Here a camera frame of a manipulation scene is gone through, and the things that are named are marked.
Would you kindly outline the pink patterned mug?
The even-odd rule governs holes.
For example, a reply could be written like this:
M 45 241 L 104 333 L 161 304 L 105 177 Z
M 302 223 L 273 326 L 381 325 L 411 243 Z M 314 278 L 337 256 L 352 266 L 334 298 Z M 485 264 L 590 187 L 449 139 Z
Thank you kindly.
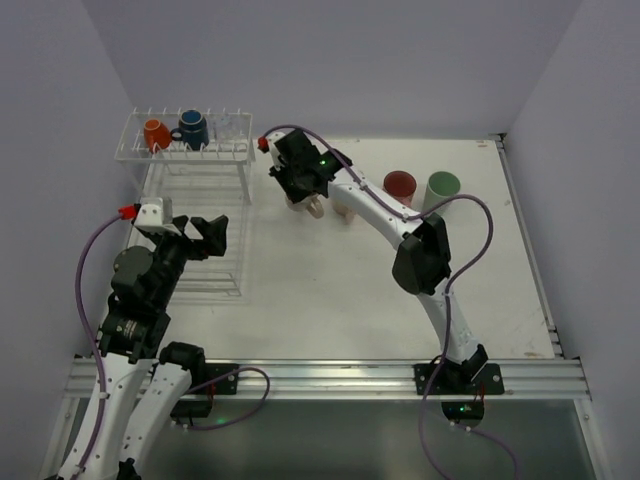
M 406 207 L 411 207 L 416 189 L 416 179 L 406 171 L 391 171 L 383 180 L 383 190 Z

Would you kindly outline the light green cup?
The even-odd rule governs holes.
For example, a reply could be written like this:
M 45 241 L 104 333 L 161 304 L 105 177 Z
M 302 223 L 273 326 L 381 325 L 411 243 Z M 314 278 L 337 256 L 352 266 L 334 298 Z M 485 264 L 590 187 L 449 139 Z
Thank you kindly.
M 435 206 L 457 195 L 460 192 L 460 188 L 460 180 L 453 173 L 448 171 L 434 172 L 426 184 L 422 210 L 434 210 L 438 215 L 443 216 L 448 205 L 445 204 L 439 208 L 435 208 Z

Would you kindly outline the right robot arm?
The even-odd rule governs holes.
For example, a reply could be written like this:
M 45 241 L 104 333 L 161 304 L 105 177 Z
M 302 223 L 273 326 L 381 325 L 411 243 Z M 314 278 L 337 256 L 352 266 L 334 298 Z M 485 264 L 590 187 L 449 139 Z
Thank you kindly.
M 443 375 L 453 382 L 475 380 L 488 361 L 454 295 L 451 251 L 444 219 L 419 213 L 372 184 L 350 159 L 328 146 L 320 152 L 311 134 L 291 126 L 258 139 L 272 157 L 269 175 L 294 205 L 323 196 L 344 205 L 376 229 L 392 246 L 392 276 L 423 306 L 440 342 Z

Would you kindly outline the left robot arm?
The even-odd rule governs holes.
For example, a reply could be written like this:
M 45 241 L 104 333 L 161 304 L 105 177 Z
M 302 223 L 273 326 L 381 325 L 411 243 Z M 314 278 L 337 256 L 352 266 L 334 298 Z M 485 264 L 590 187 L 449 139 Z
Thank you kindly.
M 128 216 L 154 246 L 128 247 L 114 261 L 107 315 L 90 338 L 93 391 L 59 479 L 140 478 L 175 404 L 205 372 L 202 348 L 160 344 L 185 265 L 225 255 L 229 219 L 179 216 L 162 225 L 144 220 L 150 210 Z

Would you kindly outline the pale pink mug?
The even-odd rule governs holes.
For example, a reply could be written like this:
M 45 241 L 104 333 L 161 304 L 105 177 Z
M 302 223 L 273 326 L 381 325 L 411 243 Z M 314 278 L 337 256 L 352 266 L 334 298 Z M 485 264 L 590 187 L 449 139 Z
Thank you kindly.
M 351 224 L 356 217 L 356 212 L 346 206 L 345 204 L 332 200 L 331 201 L 333 211 L 346 223 Z

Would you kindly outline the clear plastic cup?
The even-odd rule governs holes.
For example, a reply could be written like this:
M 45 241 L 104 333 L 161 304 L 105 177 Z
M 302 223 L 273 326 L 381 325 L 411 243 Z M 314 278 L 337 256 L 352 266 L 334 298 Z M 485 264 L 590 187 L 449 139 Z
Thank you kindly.
M 242 129 L 236 115 L 227 113 L 216 115 L 214 131 L 218 143 L 233 143 L 242 138 Z

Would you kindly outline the dark blue mug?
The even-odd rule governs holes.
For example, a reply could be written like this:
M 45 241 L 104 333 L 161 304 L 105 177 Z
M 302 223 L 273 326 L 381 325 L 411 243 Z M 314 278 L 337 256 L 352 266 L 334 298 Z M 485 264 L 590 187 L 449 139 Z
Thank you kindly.
M 173 141 L 184 143 L 192 151 L 201 151 L 209 144 L 206 118 L 195 109 L 182 112 L 178 126 L 172 129 L 170 134 Z

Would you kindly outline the cream floral mug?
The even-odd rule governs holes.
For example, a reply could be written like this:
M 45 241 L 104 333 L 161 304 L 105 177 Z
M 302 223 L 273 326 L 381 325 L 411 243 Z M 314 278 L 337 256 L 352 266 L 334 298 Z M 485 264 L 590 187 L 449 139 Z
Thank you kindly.
M 294 202 L 289 196 L 285 196 L 287 207 L 294 212 L 306 212 L 315 219 L 324 216 L 324 208 L 317 194 L 307 196 L 299 202 Z

